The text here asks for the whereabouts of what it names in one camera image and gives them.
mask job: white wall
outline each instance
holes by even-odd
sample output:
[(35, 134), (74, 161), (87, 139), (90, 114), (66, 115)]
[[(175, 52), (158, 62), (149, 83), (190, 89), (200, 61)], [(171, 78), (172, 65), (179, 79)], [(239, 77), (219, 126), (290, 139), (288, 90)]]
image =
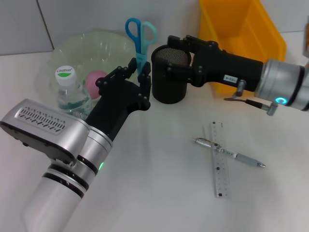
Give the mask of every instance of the white wall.
[(198, 0), (39, 0), (54, 46), (67, 37), (93, 29), (125, 33), (128, 18), (152, 22), (158, 41), (169, 35), (197, 35)]
[(309, 0), (260, 0), (280, 32), (303, 31)]
[(36, 0), (0, 0), (0, 55), (51, 50)]

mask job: blue scissors handle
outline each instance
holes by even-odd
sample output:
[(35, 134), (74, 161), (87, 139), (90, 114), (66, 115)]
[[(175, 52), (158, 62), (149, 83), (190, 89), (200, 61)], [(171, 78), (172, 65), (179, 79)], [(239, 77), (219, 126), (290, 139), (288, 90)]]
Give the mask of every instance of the blue scissors handle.
[[(137, 36), (134, 36), (130, 29), (129, 29), (129, 23), (134, 22), (137, 25)], [(140, 53), (140, 21), (137, 18), (129, 18), (126, 21), (126, 33), (127, 35), (133, 40), (135, 44), (135, 50), (137, 53)]]
[[(149, 41), (145, 38), (145, 27), (149, 27), (154, 35), (154, 39)], [(154, 44), (158, 39), (158, 32), (154, 25), (150, 22), (142, 22), (140, 25), (140, 52), (142, 54), (147, 54), (147, 48), (149, 45)]]

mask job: cable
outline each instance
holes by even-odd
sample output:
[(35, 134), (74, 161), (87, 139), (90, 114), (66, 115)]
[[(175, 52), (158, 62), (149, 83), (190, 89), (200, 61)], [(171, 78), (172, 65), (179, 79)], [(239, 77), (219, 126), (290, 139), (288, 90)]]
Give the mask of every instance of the cable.
[(225, 101), (231, 101), (231, 102), (246, 102), (242, 99), (234, 99), (234, 98), (224, 98)]
[(231, 101), (231, 102), (244, 102), (248, 105), (254, 106), (254, 107), (259, 108), (259, 109), (262, 109), (262, 107), (264, 105), (260, 102), (252, 101), (252, 100), (249, 100), (249, 99), (242, 100), (242, 99), (234, 99), (234, 98), (224, 98), (224, 100), (225, 101)]

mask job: vent grille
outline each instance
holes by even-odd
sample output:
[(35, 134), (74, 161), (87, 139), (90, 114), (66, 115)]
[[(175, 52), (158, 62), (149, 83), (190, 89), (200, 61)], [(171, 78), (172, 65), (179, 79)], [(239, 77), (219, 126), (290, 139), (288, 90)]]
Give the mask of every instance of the vent grille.
[(59, 134), (66, 126), (65, 119), (33, 107), (21, 108), (15, 117), (53, 134)]

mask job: scissors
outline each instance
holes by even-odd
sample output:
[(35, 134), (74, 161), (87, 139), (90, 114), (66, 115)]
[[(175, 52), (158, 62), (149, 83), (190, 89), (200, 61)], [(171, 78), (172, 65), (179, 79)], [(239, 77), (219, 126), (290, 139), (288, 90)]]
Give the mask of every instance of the scissors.
[[(137, 36), (134, 36), (129, 29), (129, 23), (134, 22), (137, 25)], [(145, 38), (145, 27), (149, 27), (154, 35), (154, 39), (149, 41)], [(144, 64), (147, 62), (147, 48), (154, 44), (158, 39), (158, 33), (154, 25), (150, 22), (140, 22), (137, 18), (129, 18), (126, 21), (126, 33), (133, 40), (136, 50), (136, 61), (138, 74), (140, 74)]]

